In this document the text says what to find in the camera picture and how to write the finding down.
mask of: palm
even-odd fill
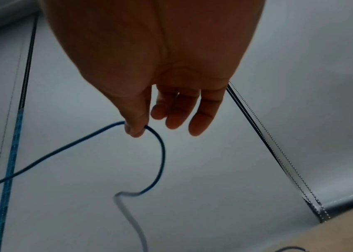
[[[175,129],[201,96],[189,131],[199,135],[208,127],[263,6],[258,0],[82,0],[62,13],[58,1],[45,3],[60,43],[85,79],[118,107],[135,137],[149,121],[153,84],[159,91],[154,119],[166,117]]]

